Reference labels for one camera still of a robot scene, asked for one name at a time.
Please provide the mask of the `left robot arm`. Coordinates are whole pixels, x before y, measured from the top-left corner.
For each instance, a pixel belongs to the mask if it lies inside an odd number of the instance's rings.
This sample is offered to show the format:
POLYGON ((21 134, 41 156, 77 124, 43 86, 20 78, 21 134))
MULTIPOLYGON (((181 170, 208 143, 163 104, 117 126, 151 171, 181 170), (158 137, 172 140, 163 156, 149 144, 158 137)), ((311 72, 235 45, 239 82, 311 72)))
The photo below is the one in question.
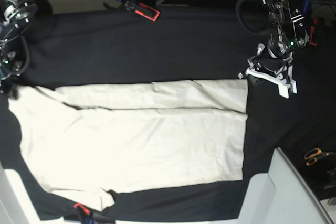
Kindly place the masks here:
POLYGON ((270 38, 266 45, 258 45, 257 53, 247 60, 249 67, 238 77, 264 79, 279 87, 294 89, 293 56, 309 40, 300 0, 262 0, 269 14, 266 24, 258 29, 251 28, 243 18, 245 1, 236 3, 236 15, 242 28, 252 35, 269 35, 270 38))

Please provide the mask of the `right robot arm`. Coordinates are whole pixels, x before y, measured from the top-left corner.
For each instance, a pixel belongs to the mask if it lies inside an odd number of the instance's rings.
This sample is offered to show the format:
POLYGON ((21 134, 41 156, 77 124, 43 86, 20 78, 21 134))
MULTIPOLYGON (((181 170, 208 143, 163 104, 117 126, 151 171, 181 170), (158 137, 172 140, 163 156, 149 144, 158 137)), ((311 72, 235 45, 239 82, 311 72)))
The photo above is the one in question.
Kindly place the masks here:
POLYGON ((15 95, 16 81, 30 64, 24 32, 37 8, 36 0, 1 0, 1 95, 15 95))

